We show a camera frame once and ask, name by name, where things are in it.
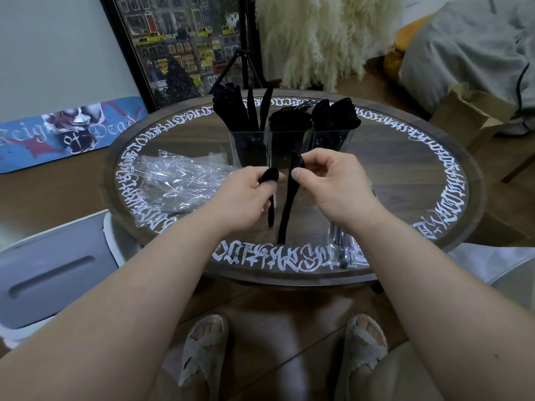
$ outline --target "white slipper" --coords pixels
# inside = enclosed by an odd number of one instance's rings
[[[206,322],[221,323],[221,332],[210,333],[199,340],[193,338],[197,327]],[[189,330],[184,352],[182,354],[182,371],[178,385],[182,386],[188,378],[202,371],[208,385],[208,401],[217,401],[219,398],[219,380],[225,358],[225,348],[228,340],[228,323],[220,315],[212,314],[199,319]]]
[[[365,318],[383,338],[384,345],[379,345],[369,332],[357,326],[357,319]],[[366,342],[362,345],[358,338]],[[375,369],[378,362],[388,354],[386,337],[379,324],[366,314],[358,314],[349,319],[346,324],[344,337],[344,355],[342,356],[342,366],[340,375],[334,392],[334,401],[350,401],[349,377],[351,373],[361,365],[367,365],[371,370]]]

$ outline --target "forearm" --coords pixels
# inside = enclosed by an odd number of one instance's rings
[[[203,209],[172,225],[0,361],[0,398],[146,397],[222,237]]]
[[[535,322],[386,210],[351,227],[411,343],[452,399],[525,399]]]

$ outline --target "pants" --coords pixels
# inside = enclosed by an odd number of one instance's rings
[[[360,394],[362,401],[442,401],[424,364],[409,342],[391,351],[375,368],[369,393]],[[165,371],[160,371],[148,401],[196,401],[181,397],[178,384]]]

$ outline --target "white wall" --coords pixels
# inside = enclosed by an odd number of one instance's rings
[[[401,18],[399,28],[425,16],[436,12],[445,3],[453,0],[405,0],[405,10]],[[263,34],[266,28],[258,28],[260,32],[260,39],[262,43]],[[283,76],[283,65],[285,56],[282,53],[267,56],[262,53],[262,63],[264,66],[264,77],[267,80],[280,79]]]
[[[99,0],[0,0],[0,122],[139,92]]]

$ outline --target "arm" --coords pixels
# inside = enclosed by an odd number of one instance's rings
[[[146,399],[204,265],[275,191],[266,168],[232,174],[185,216],[0,360],[0,399]]]
[[[355,236],[445,398],[532,399],[535,317],[388,213],[353,155],[316,149],[303,158],[297,180]]]

